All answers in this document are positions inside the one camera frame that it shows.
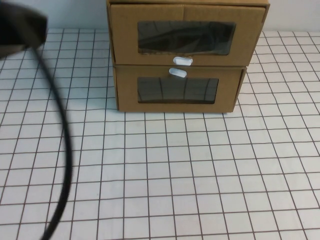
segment drawer front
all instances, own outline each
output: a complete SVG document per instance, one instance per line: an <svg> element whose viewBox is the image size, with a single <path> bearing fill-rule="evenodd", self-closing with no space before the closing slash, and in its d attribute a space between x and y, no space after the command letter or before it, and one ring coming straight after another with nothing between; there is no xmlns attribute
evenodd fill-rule
<svg viewBox="0 0 320 240"><path fill-rule="evenodd" d="M263 7L111 5L115 62L121 65L247 66L261 33Z"/></svg>
<svg viewBox="0 0 320 240"><path fill-rule="evenodd" d="M244 70L168 66L117 66L118 107L124 112L232 112Z"/></svg>

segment bottom drawer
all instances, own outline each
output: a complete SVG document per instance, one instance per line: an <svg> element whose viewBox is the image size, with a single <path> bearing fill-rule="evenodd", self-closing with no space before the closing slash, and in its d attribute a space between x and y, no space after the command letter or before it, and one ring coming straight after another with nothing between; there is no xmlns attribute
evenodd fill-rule
<svg viewBox="0 0 320 240"><path fill-rule="evenodd" d="M230 113L247 70L179 67L186 74L181 77L170 74L170 69L168 66L114 67L118 109L123 112Z"/></svg>

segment white grid surface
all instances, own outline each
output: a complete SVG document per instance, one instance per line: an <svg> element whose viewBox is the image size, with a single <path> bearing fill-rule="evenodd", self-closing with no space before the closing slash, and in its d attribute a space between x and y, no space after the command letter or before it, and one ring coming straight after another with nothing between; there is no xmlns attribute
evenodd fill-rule
<svg viewBox="0 0 320 240"><path fill-rule="evenodd" d="M116 111L109 35L50 29L74 176L54 240L319 240L320 33L261 34L233 113ZM0 235L35 240L63 139L29 51L0 61Z"/></svg>

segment top drawer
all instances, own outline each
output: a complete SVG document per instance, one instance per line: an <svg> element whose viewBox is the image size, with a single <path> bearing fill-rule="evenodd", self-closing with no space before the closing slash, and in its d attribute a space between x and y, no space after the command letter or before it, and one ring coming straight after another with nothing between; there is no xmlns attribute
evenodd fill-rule
<svg viewBox="0 0 320 240"><path fill-rule="evenodd" d="M114 61L171 66L186 57L192 66L248 66L265 13L258 6L112 4Z"/></svg>

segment white background wall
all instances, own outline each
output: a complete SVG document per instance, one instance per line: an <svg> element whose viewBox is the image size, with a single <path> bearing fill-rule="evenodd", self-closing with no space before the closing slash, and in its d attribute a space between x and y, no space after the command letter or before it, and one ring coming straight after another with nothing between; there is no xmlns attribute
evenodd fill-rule
<svg viewBox="0 0 320 240"><path fill-rule="evenodd" d="M52 28L106 28L106 0L6 0L36 8ZM269 0L265 30L319 31L320 0Z"/></svg>

